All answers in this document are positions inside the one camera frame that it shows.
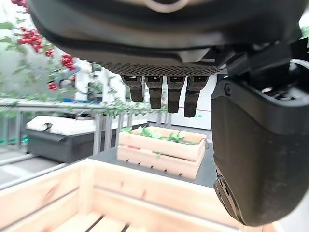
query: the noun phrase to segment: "red fruit cluster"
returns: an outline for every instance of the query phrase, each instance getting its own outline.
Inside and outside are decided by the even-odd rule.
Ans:
[[[74,62],[73,57],[69,54],[63,54],[61,64],[65,67],[67,67],[70,71],[74,70]]]
[[[28,30],[25,27],[20,28],[24,33],[23,37],[18,40],[19,44],[29,44],[32,46],[34,51],[38,53],[41,49],[44,48],[42,44],[42,37],[37,34],[36,30]]]
[[[57,90],[57,84],[56,84],[54,81],[49,82],[49,83],[48,83],[48,88],[49,88],[50,90],[52,90],[52,91],[56,91],[56,90]]]
[[[45,55],[47,57],[53,57],[54,56],[54,52],[53,52],[53,50],[48,50],[47,52],[45,52]]]
[[[23,6],[26,9],[26,12],[29,13],[26,0],[11,0],[11,2],[17,6]]]

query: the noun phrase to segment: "wooden slat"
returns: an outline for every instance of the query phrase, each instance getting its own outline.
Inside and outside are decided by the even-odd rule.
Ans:
[[[186,145],[173,143],[167,140],[148,138],[125,132],[119,133],[119,144],[144,148],[153,152],[159,152],[192,161],[197,160],[200,148],[200,144]]]
[[[54,229],[52,232],[85,232],[100,217],[101,215],[99,213],[94,212],[91,212],[87,215],[77,214],[56,229]]]
[[[122,221],[110,216],[105,216],[90,230],[90,232],[121,232],[125,225],[126,224]]]
[[[60,169],[0,191],[0,229],[44,207],[79,186],[81,164]]]
[[[243,227],[243,232],[262,232],[263,226],[258,226],[258,227],[249,227],[249,226],[244,226]]]
[[[147,230],[146,228],[138,228],[138,227],[129,226],[126,232],[147,232]]]
[[[18,211],[21,206],[15,205],[15,207],[12,208],[14,208],[15,211]],[[77,191],[74,191],[16,223],[5,230],[5,232],[50,232],[77,214],[77,212],[78,193]]]
[[[169,137],[171,133],[179,133],[179,130],[173,130],[173,129],[167,129],[162,127],[148,127],[148,129],[152,132],[157,132],[162,134],[164,137]],[[206,135],[204,134],[198,134],[198,133],[192,133],[187,131],[181,131],[180,135],[184,135],[184,140],[199,143],[201,139],[206,139]]]
[[[263,226],[263,232],[284,232],[279,222],[275,221],[271,224]]]
[[[81,168],[79,186],[79,213],[88,214],[92,207],[92,194],[94,187],[94,166],[88,159],[84,160]]]
[[[95,160],[93,163],[96,165],[95,186],[243,228],[226,212],[212,188]]]
[[[236,232],[223,225],[184,215],[117,193],[94,190],[93,209],[150,232]]]
[[[119,145],[117,158],[122,161],[128,160],[130,163],[140,163],[139,165],[141,166],[153,167],[154,169],[161,171],[166,170],[168,173],[176,175],[181,174],[183,177],[195,179],[204,154],[205,147],[200,151],[197,161],[188,161],[165,155],[157,157],[156,153],[149,150],[136,150],[127,146]]]

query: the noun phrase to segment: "wooden crate with plants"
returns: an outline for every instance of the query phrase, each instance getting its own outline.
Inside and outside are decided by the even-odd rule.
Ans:
[[[160,127],[123,128],[117,158],[195,179],[205,146],[203,134]]]

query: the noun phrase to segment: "seedling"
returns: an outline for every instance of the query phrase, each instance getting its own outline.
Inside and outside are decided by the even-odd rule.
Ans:
[[[181,143],[183,141],[184,135],[180,135],[180,132],[171,133],[169,137],[167,138],[167,141],[175,142],[175,143]]]
[[[140,131],[141,136],[154,138],[154,139],[162,139],[163,138],[162,134],[151,132],[146,126],[139,127],[139,131]]]
[[[132,127],[124,127],[121,129],[121,132],[126,132],[131,134],[132,133]]]

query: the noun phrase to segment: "screw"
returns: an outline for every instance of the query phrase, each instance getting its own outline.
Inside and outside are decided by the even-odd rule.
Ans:
[[[225,84],[224,85],[224,92],[227,96],[230,96],[232,93],[232,89],[231,86],[229,84]]]

